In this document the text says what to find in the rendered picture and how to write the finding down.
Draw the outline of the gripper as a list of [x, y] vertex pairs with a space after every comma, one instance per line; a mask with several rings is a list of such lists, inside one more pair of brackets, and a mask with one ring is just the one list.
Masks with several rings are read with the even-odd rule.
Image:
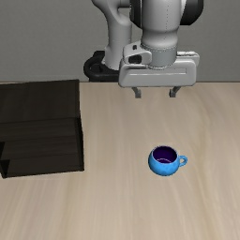
[[200, 56], [196, 52], [178, 52], [175, 61], [167, 66], [156, 67], [153, 54], [141, 47], [140, 42], [128, 44], [123, 49], [119, 67], [119, 85], [132, 87], [135, 98], [142, 97], [137, 87], [170, 87], [169, 97], [175, 98], [180, 86], [191, 86], [196, 82], [197, 66]]

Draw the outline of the blue mug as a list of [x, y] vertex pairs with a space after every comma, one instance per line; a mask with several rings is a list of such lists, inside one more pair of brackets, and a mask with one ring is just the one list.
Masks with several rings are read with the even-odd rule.
[[187, 164], [186, 156], [179, 156], [170, 146], [157, 146], [148, 157], [150, 170], [160, 176], [170, 176], [178, 171], [180, 167]]

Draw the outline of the dark wooden shelf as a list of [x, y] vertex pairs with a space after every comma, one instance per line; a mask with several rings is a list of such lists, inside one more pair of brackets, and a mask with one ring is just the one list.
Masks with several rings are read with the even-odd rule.
[[0, 84], [0, 174], [82, 171], [77, 80]]

